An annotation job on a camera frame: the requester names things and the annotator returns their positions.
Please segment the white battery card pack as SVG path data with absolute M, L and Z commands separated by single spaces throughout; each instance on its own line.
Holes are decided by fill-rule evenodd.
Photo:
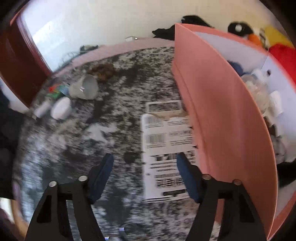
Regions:
M 141 117 L 142 178 L 147 203 L 188 198 L 177 168 L 177 154 L 182 152 L 195 165 L 196 152 L 188 114 L 179 100 L 146 104 Z

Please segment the pastel rainbow clear pouch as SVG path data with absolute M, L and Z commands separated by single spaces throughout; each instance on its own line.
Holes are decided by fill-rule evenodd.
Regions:
M 261 113 L 270 108 L 270 98 L 266 85 L 253 74 L 244 74 L 241 79 L 250 91 Z

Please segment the blue figurine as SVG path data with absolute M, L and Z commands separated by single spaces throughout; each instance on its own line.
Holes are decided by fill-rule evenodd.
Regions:
M 233 61 L 228 61 L 228 63 L 232 66 L 232 68 L 236 71 L 236 73 L 239 76 L 242 76 L 244 74 L 244 70 L 239 63 Z

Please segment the black glove with grey stripe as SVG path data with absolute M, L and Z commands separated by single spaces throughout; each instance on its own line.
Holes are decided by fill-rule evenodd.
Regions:
M 296 163 L 293 162 L 282 162 L 276 165 L 279 187 L 285 187 L 291 184 L 296 179 Z

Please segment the white small cup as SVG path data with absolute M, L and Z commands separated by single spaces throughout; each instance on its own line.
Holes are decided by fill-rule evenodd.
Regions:
M 280 93 L 278 91 L 273 91 L 272 93 L 270 93 L 269 98 L 270 98 L 270 105 L 273 110 L 273 115 L 277 117 L 281 113 L 283 113 Z

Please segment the small white tube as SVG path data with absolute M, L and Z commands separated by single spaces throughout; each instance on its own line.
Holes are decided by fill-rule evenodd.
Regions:
M 44 101 L 37 109 L 33 111 L 32 118 L 38 119 L 42 118 L 52 107 L 52 101 L 46 100 Z

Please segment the white round jar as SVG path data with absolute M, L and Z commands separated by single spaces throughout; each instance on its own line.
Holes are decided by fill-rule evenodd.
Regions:
M 50 115 L 55 120 L 65 120 L 71 111 L 72 105 L 70 98 L 62 97 L 53 105 Z

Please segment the pink storage box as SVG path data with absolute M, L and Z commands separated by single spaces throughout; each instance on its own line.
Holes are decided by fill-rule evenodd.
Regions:
M 295 84 L 280 63 L 236 35 L 198 25 L 175 25 L 172 72 L 193 126 L 200 169 L 217 180 L 241 180 L 271 239 L 287 219 L 295 194 L 279 196 L 266 124 L 228 61 L 238 62 L 248 72 L 271 72 L 267 89 L 280 93 L 283 107 L 275 122 L 287 140 L 287 159 L 294 159 Z

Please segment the colourful small toy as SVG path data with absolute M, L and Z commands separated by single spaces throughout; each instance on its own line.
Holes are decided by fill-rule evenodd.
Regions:
M 57 99 L 61 96 L 67 96 L 69 93 L 69 85 L 55 84 L 49 87 L 47 97 Z

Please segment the grey cup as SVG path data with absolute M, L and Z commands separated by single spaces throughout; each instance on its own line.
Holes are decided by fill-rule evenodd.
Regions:
M 93 100 L 98 94 L 98 82 L 90 74 L 85 74 L 69 87 L 69 96 L 84 100 Z

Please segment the dark red wooden door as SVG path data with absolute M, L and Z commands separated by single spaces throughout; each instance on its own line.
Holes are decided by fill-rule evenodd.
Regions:
M 51 73 L 18 12 L 1 33 L 2 80 L 29 107 Z

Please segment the red backpack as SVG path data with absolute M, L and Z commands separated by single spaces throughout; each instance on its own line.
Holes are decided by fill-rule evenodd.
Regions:
M 283 66 L 286 72 L 290 75 L 293 82 L 296 80 L 296 52 L 295 49 L 283 45 L 275 44 L 269 48 L 269 52 Z

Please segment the yellow pillow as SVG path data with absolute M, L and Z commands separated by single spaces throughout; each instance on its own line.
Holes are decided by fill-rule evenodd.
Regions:
M 288 39 L 288 37 L 286 37 L 284 34 L 282 34 L 279 30 L 277 30 L 273 26 L 269 25 L 265 27 L 264 32 L 268 40 L 269 47 L 274 46 L 276 44 L 282 44 L 293 49 L 295 48 L 293 43 Z

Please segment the panda plush toy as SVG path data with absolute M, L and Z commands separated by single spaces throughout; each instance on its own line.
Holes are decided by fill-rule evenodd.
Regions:
M 254 33 L 250 25 L 245 22 L 232 22 L 229 24 L 227 31 L 236 36 L 247 39 L 257 46 L 263 46 L 260 38 Z

